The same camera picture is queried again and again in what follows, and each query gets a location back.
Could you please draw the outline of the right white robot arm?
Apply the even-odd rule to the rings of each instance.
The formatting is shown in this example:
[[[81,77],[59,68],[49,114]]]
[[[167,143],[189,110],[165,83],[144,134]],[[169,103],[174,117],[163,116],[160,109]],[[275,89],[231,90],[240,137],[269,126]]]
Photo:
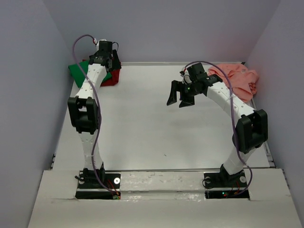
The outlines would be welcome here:
[[[205,174],[205,187],[232,188],[235,183],[240,183],[243,188],[247,188],[251,181],[242,182],[246,178],[244,168],[248,166],[247,161],[253,152],[268,140],[267,113],[245,104],[234,94],[232,86],[226,86],[220,76],[207,74],[202,61],[187,64],[180,75],[182,81],[171,82],[167,105],[179,101],[180,108],[193,106],[195,96],[205,95],[219,105],[232,122],[232,152],[219,172]]]

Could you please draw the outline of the green t shirt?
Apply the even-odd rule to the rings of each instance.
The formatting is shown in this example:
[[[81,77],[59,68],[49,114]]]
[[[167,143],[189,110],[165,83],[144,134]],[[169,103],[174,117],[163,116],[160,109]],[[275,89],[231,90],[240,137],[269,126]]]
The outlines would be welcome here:
[[[77,87],[80,88],[85,80],[85,76],[83,75],[82,71],[79,69],[77,64],[69,65],[68,69]]]

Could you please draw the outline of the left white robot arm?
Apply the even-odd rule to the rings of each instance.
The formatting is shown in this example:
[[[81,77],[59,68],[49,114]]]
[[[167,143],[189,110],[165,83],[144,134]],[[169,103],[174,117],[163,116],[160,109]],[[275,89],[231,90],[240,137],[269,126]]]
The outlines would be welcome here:
[[[98,146],[102,122],[98,90],[112,69],[113,42],[94,39],[93,43],[96,52],[89,57],[87,72],[77,63],[85,79],[77,94],[68,99],[67,105],[71,124],[81,139],[85,159],[83,174],[78,176],[78,180],[109,190],[104,184],[105,168]]]

